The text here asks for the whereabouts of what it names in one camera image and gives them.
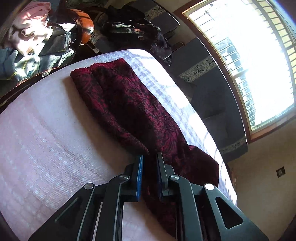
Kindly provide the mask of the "wooden framed window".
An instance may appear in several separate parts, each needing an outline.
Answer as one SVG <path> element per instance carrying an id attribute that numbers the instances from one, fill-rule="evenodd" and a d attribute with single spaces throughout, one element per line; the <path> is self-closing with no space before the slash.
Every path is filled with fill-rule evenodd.
<path id="1" fill-rule="evenodd" d="M 249 143 L 295 118 L 295 30 L 274 1 L 189 1 L 175 14 L 214 57 Z"/>

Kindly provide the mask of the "pink checkered bed sheet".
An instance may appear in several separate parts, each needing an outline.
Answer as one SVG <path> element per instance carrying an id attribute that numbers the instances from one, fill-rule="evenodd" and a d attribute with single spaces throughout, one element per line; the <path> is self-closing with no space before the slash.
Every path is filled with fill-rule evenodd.
<path id="1" fill-rule="evenodd" d="M 1 113 L 1 213 L 20 240 L 29 237 L 86 183 L 108 182 L 132 162 L 95 121 L 70 73 L 124 59 L 178 124 L 187 143 L 219 164 L 219 189 L 237 194 L 203 121 L 163 66 L 131 49 L 95 56 L 43 78 Z"/>

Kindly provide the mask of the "pink clothes pile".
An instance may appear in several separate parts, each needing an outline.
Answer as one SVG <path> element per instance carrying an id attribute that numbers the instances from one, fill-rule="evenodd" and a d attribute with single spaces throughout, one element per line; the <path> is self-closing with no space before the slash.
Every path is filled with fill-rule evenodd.
<path id="1" fill-rule="evenodd" d="M 15 17 L 1 47 L 16 49 L 23 56 L 39 53 L 53 33 L 47 21 L 50 10 L 51 3 L 47 1 L 26 5 Z"/>

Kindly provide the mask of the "black wall switch plate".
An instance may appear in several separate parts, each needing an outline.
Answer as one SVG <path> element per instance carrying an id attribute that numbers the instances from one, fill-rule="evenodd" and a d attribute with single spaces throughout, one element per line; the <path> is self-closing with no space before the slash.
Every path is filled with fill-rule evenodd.
<path id="1" fill-rule="evenodd" d="M 281 176 L 285 175 L 285 168 L 281 167 L 276 170 L 277 177 L 280 178 Z"/>

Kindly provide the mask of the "grey padded headboard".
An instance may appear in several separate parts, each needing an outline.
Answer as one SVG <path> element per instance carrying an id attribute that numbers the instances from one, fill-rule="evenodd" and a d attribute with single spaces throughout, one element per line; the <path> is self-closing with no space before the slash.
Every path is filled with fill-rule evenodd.
<path id="1" fill-rule="evenodd" d="M 224 162 L 248 151 L 234 94 L 203 43 L 195 38 L 172 54 L 169 73 L 202 119 Z"/>

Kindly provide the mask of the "dark red floral knit sweater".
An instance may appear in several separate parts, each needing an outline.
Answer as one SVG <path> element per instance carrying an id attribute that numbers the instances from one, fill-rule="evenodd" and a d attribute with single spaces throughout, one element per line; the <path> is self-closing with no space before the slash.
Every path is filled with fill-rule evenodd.
<path id="1" fill-rule="evenodd" d="M 76 69 L 71 78 L 99 125 L 130 153 L 144 156 L 143 199 L 164 230 L 175 236 L 175 204 L 158 197 L 156 154 L 197 185 L 218 185 L 218 163 L 187 144 L 176 122 L 124 59 Z"/>

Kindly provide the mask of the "dark clothes pile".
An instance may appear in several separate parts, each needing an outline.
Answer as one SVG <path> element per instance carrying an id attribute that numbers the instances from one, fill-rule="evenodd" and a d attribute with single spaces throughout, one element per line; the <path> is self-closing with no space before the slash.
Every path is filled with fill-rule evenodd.
<path id="1" fill-rule="evenodd" d="M 170 44 L 161 29 L 147 20 L 143 12 L 128 4 L 121 9 L 109 6 L 102 11 L 107 15 L 107 20 L 100 33 L 116 49 L 142 49 L 152 54 L 162 65 L 171 65 Z"/>

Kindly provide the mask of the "grey cushioned chair back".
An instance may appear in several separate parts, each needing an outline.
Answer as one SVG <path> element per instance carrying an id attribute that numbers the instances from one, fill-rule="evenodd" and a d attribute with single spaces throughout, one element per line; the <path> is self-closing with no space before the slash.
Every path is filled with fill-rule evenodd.
<path id="1" fill-rule="evenodd" d="M 163 35 L 174 31 L 180 25 L 179 21 L 156 1 L 132 1 L 130 5 L 144 13 L 145 18 L 159 27 Z"/>

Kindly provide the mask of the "orange basketball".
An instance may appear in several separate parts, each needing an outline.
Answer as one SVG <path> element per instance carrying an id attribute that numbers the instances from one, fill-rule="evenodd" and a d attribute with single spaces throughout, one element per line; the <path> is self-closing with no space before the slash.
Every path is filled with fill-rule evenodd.
<path id="1" fill-rule="evenodd" d="M 74 20 L 77 35 L 74 42 L 76 47 L 86 44 L 94 32 L 94 24 L 92 19 L 84 11 L 78 9 L 67 9 L 70 17 Z"/>

